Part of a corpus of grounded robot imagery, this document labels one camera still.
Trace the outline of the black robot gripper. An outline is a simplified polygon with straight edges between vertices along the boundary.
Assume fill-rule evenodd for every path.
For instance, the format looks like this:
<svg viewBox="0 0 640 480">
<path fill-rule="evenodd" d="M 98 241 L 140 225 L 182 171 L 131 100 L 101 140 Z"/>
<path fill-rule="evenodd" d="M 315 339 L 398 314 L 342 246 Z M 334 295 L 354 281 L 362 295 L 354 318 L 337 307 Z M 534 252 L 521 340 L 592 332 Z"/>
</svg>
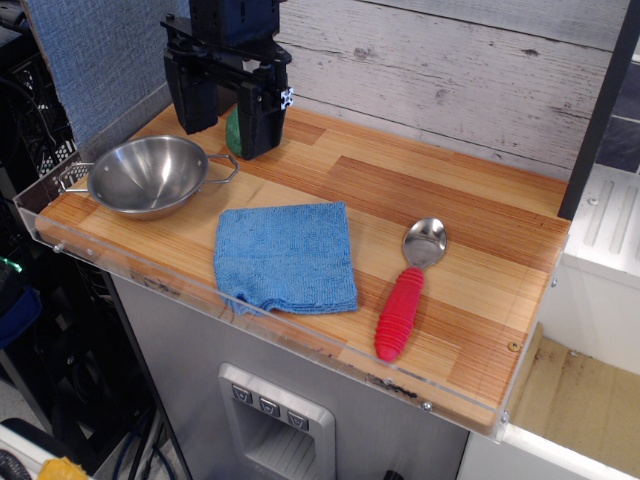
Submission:
<svg viewBox="0 0 640 480">
<path fill-rule="evenodd" d="M 187 134 L 218 123 L 218 88 L 238 87 L 241 157 L 276 148 L 289 106 L 287 65 L 279 46 L 278 1 L 191 1 L 189 16 L 167 14 L 164 68 L 178 121 Z"/>
</svg>

